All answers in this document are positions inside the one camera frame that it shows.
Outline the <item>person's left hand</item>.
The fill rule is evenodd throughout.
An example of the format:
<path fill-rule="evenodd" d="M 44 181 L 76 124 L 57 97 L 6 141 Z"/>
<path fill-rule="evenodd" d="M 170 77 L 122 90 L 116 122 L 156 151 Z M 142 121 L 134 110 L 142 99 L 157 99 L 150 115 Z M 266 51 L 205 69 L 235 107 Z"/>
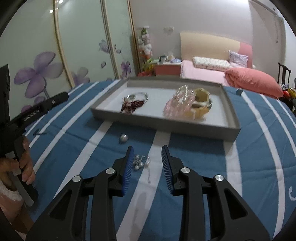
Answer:
<path fill-rule="evenodd" d="M 23 148 L 25 152 L 19 161 L 8 158 L 1 158 L 1 181 L 10 190 L 16 190 L 8 173 L 22 169 L 22 181 L 27 185 L 32 184 L 35 180 L 35 171 L 33 169 L 33 162 L 30 156 L 29 140 L 23 137 Z"/>

